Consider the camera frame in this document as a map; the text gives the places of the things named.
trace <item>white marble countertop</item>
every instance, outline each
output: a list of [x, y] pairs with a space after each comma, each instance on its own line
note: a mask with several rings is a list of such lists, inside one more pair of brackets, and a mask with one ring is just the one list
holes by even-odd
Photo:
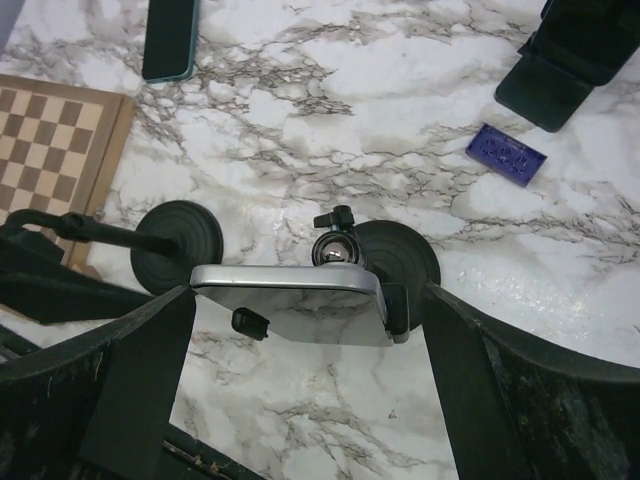
[[[419, 230], [477, 308], [640, 366], [640, 57], [559, 133], [533, 127], [493, 92], [542, 4], [204, 0], [194, 76], [151, 87], [146, 1], [27, 0], [0, 71], [135, 98], [112, 224], [188, 198], [220, 220], [225, 263], [309, 264], [313, 216], [346, 203]], [[464, 155], [483, 122], [549, 156], [527, 189]], [[128, 258], [91, 262], [137, 287]], [[2, 323], [43, 346], [90, 328]], [[254, 343], [201, 301], [172, 422], [274, 479], [456, 477], [421, 332]]]

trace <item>wooden chessboard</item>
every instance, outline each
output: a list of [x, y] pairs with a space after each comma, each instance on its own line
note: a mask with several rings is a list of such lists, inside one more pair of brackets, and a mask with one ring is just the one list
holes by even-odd
[[[134, 116], [133, 101], [111, 92], [0, 75], [0, 224], [33, 208], [94, 215], [102, 208]], [[44, 232], [86, 266], [89, 245]]]

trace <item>blue eraser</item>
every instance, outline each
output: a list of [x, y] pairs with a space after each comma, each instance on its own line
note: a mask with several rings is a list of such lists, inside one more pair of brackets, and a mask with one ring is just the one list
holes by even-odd
[[506, 133], [485, 124], [466, 149], [467, 155], [526, 187], [547, 159]]

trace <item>phone screen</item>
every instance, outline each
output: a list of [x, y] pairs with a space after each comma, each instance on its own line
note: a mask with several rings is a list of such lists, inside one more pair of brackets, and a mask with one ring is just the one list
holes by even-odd
[[184, 78], [191, 73], [197, 0], [150, 0], [142, 78]]

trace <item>black circular base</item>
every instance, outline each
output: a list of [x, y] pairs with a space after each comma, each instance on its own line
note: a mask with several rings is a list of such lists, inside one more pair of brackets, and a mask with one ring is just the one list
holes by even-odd
[[381, 283], [403, 283], [407, 287], [413, 330], [427, 315], [421, 307], [419, 288], [427, 280], [440, 285], [440, 264], [433, 248], [418, 232], [398, 222], [372, 220], [355, 228], [368, 270]]
[[162, 295], [188, 285], [198, 265], [222, 262], [220, 225], [209, 210], [185, 200], [163, 203], [147, 213], [136, 232], [170, 238], [178, 244], [172, 257], [131, 250], [131, 266], [138, 282], [150, 293]]

